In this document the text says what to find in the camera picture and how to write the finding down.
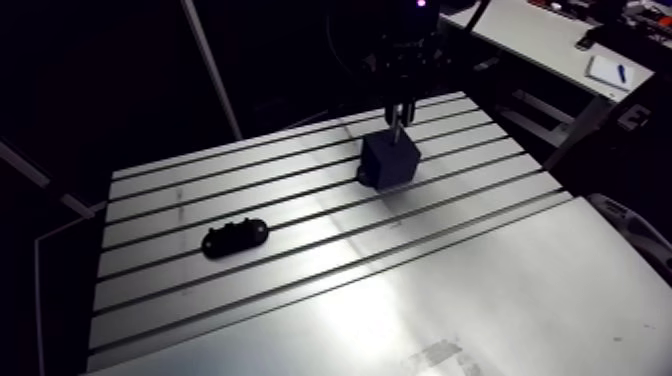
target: black cube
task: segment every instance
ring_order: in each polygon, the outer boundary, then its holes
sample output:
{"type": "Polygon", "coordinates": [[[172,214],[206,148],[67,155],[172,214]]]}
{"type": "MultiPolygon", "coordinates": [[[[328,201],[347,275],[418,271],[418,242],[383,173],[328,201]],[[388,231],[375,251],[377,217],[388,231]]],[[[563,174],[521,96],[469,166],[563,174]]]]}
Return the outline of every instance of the black cube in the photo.
{"type": "Polygon", "coordinates": [[[394,134],[383,130],[364,136],[360,161],[359,181],[383,190],[413,180],[420,150],[403,129],[396,144],[394,134]]]}

